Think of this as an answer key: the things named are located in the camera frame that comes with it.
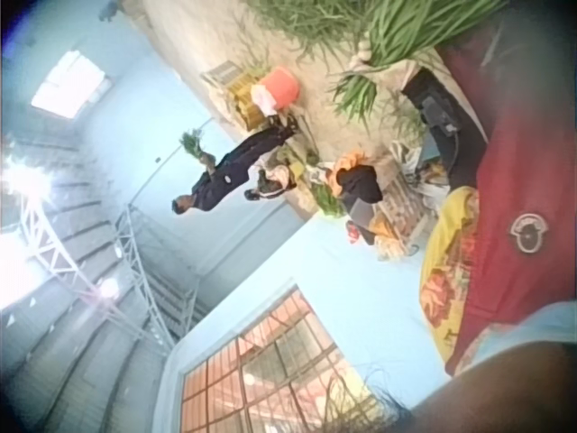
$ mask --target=man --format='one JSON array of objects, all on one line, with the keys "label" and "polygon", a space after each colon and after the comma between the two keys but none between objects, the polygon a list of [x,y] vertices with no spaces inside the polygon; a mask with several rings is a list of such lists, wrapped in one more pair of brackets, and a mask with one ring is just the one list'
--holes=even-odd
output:
[{"label": "man", "polygon": [[[470,97],[479,113],[491,107],[481,115],[490,137],[486,151],[472,134],[462,134],[453,140],[455,159],[453,151],[444,152],[449,137],[436,128],[442,160],[453,166],[452,192],[427,244],[420,301],[449,374],[462,370],[470,348],[494,324],[515,326],[546,305],[575,299],[575,245],[569,241],[575,239],[575,84],[569,65],[577,37],[572,23],[529,6],[509,11],[503,23],[508,41],[500,49],[525,47],[515,59],[506,57],[507,79],[490,79],[502,56],[489,68],[467,69],[467,88],[482,86],[491,96]],[[535,42],[531,33],[542,39]],[[548,63],[552,70],[539,70],[545,59],[556,60]],[[513,60],[531,74],[512,69]],[[536,71],[543,77],[533,76]],[[549,73],[555,79],[547,80]],[[426,89],[438,88],[426,83],[431,79],[421,81],[405,89],[419,109]],[[457,121],[461,131],[472,129]]]},{"label": "man", "polygon": [[284,144],[297,130],[297,122],[290,117],[284,126],[280,119],[271,118],[272,126],[251,135],[234,150],[227,153],[215,166],[207,156],[201,161],[206,166],[198,182],[189,195],[182,195],[172,201],[172,211],[184,214],[193,208],[205,212],[212,210],[223,198],[249,180],[249,169],[259,158]]}]

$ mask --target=white wall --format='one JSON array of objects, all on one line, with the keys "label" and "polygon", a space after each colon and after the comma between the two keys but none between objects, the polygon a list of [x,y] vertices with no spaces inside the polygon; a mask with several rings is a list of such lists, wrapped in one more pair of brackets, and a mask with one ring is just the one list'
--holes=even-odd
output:
[{"label": "white wall", "polygon": [[178,431],[182,374],[238,334],[296,283],[373,389],[408,406],[448,377],[418,304],[422,253],[380,263],[350,245],[344,221],[317,215],[181,340],[166,363],[153,431]]}]

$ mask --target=person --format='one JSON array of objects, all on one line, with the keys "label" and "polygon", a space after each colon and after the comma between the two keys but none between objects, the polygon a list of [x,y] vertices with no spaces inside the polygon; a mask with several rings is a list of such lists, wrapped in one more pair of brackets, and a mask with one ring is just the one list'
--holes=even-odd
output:
[{"label": "person", "polygon": [[280,164],[271,170],[260,168],[257,187],[244,191],[244,197],[249,201],[258,201],[262,198],[271,200],[296,187],[297,183],[289,167]]},{"label": "person", "polygon": [[251,135],[234,150],[227,153],[223,159],[214,165],[214,157],[207,155],[201,162],[206,170],[192,187],[190,194],[182,195],[172,200],[172,211],[182,215],[191,208],[210,211],[216,207],[228,194],[249,180],[249,169],[259,158],[291,137],[297,130],[296,120],[292,117],[284,126],[275,116],[272,125]]},{"label": "person", "polygon": [[[482,93],[491,96],[470,97],[479,113],[492,107],[481,115],[490,137],[486,150],[473,136],[461,136],[453,140],[456,159],[453,151],[443,157],[451,140],[437,140],[442,160],[455,161],[452,192],[427,243],[419,300],[450,375],[467,365],[488,330],[515,326],[540,308],[575,299],[575,248],[568,242],[576,236],[574,92],[560,88],[574,90],[566,60],[575,59],[577,36],[572,23],[555,20],[542,6],[508,11],[507,43],[500,49],[525,47],[514,59],[506,57],[506,76],[511,61],[536,71],[554,58],[556,79],[514,74],[497,81],[492,71],[503,68],[502,56],[487,68],[466,68],[467,79],[482,83]],[[520,23],[539,25],[518,30]],[[543,36],[538,49],[527,32]],[[419,88],[426,88],[424,79]],[[426,98],[419,88],[408,91],[417,108]]]},{"label": "person", "polygon": [[477,171],[487,144],[477,124],[428,69],[419,70],[401,92],[421,113],[426,111],[425,101],[433,96],[457,126],[453,134],[446,134],[443,125],[422,115],[435,139],[449,193],[426,244],[419,303],[439,355],[447,363],[459,336],[472,273],[479,215]]}]

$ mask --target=leaves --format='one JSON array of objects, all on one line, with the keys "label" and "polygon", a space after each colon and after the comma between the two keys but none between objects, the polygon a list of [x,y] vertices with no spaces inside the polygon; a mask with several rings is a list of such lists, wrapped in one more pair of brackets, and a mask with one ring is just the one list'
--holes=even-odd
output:
[{"label": "leaves", "polygon": [[345,215],[343,205],[333,196],[333,192],[328,185],[311,183],[310,192],[325,215],[336,218]]},{"label": "leaves", "polygon": [[380,115],[382,122],[392,122],[392,130],[407,147],[415,148],[422,144],[426,125],[418,110],[400,91],[389,91],[388,96],[380,101]]},{"label": "leaves", "polygon": [[314,58],[316,49],[338,59],[341,43],[354,39],[377,1],[244,0],[262,28],[297,42],[301,60]]},{"label": "leaves", "polygon": [[182,137],[180,138],[180,144],[184,147],[184,150],[199,159],[202,154],[204,153],[202,148],[200,147],[200,139],[202,137],[202,130],[200,129],[193,129],[189,133],[183,133]]},{"label": "leaves", "polygon": [[366,124],[377,98],[377,85],[363,75],[348,75],[336,86],[333,100],[336,112],[355,117]]}]

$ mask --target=vendor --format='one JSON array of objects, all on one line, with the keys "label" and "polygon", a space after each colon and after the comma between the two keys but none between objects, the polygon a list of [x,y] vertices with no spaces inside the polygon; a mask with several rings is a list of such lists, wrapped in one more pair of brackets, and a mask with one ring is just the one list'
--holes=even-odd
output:
[{"label": "vendor", "polygon": [[296,187],[297,183],[289,167],[280,164],[272,170],[259,169],[257,187],[244,191],[244,197],[249,201],[258,201],[262,198],[270,200]]},{"label": "vendor", "polygon": [[191,208],[210,211],[228,194],[249,180],[249,169],[259,158],[271,152],[291,137],[297,130],[293,118],[284,126],[278,118],[272,119],[272,126],[251,135],[223,159],[214,165],[208,155],[205,161],[206,171],[192,187],[190,194],[182,195],[172,201],[172,211],[181,215]]}]

